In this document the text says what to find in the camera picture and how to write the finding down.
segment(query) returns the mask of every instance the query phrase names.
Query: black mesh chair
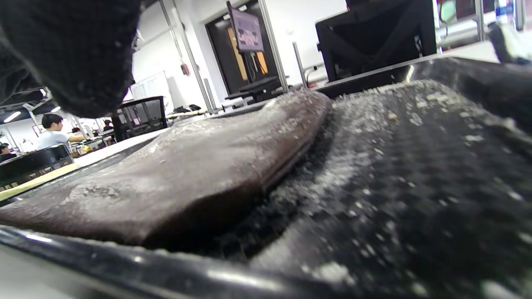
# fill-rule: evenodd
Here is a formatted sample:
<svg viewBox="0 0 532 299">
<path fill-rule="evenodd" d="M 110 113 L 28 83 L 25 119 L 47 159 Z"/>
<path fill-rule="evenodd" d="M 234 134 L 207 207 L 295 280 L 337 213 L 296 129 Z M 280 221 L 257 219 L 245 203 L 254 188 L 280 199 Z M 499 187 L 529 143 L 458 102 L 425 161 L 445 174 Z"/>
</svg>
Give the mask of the black mesh chair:
<svg viewBox="0 0 532 299">
<path fill-rule="evenodd" d="M 149 97 L 123 103 L 111 120 L 117 142 L 168 127 L 163 97 Z"/>
</svg>

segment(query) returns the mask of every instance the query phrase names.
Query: door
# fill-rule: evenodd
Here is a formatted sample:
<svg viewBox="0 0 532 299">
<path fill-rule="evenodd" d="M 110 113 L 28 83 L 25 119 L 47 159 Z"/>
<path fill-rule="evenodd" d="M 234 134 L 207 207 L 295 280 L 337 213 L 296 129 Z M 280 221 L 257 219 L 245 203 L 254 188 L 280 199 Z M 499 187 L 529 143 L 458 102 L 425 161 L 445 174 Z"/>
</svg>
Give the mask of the door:
<svg viewBox="0 0 532 299">
<path fill-rule="evenodd" d="M 237 93 L 250 82 L 278 75 L 258 1 L 250 1 L 239 9 L 259 18 L 264 52 L 246 53 L 247 59 L 239 54 L 228 14 L 205 25 L 228 94 Z M 246 74 L 246 64 L 251 69 L 251 78 Z"/>
</svg>

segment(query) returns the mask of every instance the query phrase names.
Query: ceiling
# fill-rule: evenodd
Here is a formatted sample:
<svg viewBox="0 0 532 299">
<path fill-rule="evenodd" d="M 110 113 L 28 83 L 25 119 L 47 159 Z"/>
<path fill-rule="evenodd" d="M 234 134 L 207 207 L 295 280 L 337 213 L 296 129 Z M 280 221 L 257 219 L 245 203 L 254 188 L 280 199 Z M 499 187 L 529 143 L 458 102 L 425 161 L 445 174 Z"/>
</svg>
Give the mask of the ceiling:
<svg viewBox="0 0 532 299">
<path fill-rule="evenodd" d="M 149 7 L 155 2 L 157 2 L 157 0 L 144 0 L 144 5 Z M 29 103 L 33 106 L 43 99 L 43 94 L 40 92 L 39 88 L 36 88 L 36 86 L 39 86 L 39 84 L 33 79 L 33 77 L 27 78 L 23 80 L 19 86 L 19 90 L 26 90 L 25 92 L 19 92 L 9 98 L 7 101 L 0 103 L 0 124 L 4 123 L 4 120 L 15 111 L 20 111 L 21 114 L 12 121 L 30 118 L 28 110 L 22 107 L 22 105 L 24 103 Z M 34 114 L 38 115 L 47 113 L 55 107 L 56 104 L 53 101 L 50 101 L 36 108 L 34 110 Z"/>
</svg>

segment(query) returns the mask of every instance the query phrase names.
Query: yellow object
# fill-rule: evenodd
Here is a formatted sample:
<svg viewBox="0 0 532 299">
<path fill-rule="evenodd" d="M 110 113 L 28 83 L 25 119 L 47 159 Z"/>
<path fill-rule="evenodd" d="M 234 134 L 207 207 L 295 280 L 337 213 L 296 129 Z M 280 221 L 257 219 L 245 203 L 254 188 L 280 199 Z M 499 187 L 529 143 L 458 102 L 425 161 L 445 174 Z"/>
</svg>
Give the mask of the yellow object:
<svg viewBox="0 0 532 299">
<path fill-rule="evenodd" d="M 77 164 L 70 164 L 67 166 L 63 166 L 59 169 L 56 169 L 52 172 L 49 172 L 43 176 L 40 176 L 38 178 L 35 178 L 29 182 L 25 182 L 22 185 L 18 185 L 16 187 L 13 187 L 11 189 L 5 190 L 0 192 L 0 201 L 6 200 L 8 198 L 11 198 L 15 195 L 19 195 L 21 193 L 24 193 L 28 191 L 29 189 L 33 189 L 35 187 L 38 187 L 40 185 L 43 185 L 49 181 L 55 180 L 56 178 L 62 177 L 64 175 L 67 175 L 70 172 L 73 172 L 75 170 L 78 170 L 81 168 L 81 166 Z"/>
</svg>

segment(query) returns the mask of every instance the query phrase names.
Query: black fabric surface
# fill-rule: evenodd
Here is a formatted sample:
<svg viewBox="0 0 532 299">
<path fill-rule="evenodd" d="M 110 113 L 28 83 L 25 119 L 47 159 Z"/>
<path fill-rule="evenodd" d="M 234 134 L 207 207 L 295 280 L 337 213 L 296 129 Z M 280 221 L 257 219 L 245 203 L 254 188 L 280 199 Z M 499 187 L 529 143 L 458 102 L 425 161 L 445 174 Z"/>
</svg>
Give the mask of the black fabric surface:
<svg viewBox="0 0 532 299">
<path fill-rule="evenodd" d="M 532 160 L 506 126 L 435 81 L 338 98 L 269 200 L 187 251 L 357 294 L 526 294 Z"/>
<path fill-rule="evenodd" d="M 120 105 L 131 83 L 141 0 L 0 0 L 0 102 L 29 70 L 79 117 Z"/>
</svg>

